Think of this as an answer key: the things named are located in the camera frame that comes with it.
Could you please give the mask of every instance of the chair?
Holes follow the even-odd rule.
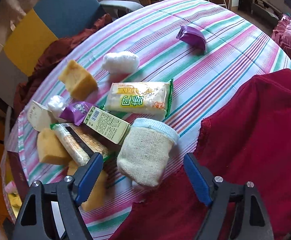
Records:
[[[143,6],[131,1],[40,0],[9,36],[0,53],[0,108],[13,107],[18,83],[26,82],[38,58],[53,42],[71,37],[105,14],[105,10],[135,11]]]

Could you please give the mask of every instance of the purple candy wrapper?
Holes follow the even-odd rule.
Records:
[[[79,126],[92,106],[93,104],[87,102],[72,103],[65,108],[59,117]]]
[[[177,39],[203,51],[205,50],[205,45],[207,43],[201,31],[190,26],[181,26]]]

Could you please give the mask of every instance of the snack bar package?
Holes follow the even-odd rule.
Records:
[[[109,150],[98,142],[93,136],[84,133],[81,127],[71,123],[59,123],[52,125],[55,135],[67,150],[69,155],[79,166],[86,165],[90,160],[85,147],[89,147],[93,152],[99,152],[103,156],[103,161],[108,159]]]
[[[113,83],[104,109],[167,116],[171,107],[172,82],[171,79],[170,82]]]

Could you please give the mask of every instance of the knit sock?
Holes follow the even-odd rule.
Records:
[[[171,148],[179,135],[168,125],[137,118],[125,138],[117,158],[120,173],[145,187],[159,185]]]

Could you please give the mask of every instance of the yellow chair cushion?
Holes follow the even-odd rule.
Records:
[[[30,76],[44,50],[58,40],[32,9],[8,38],[4,52],[24,74]]]

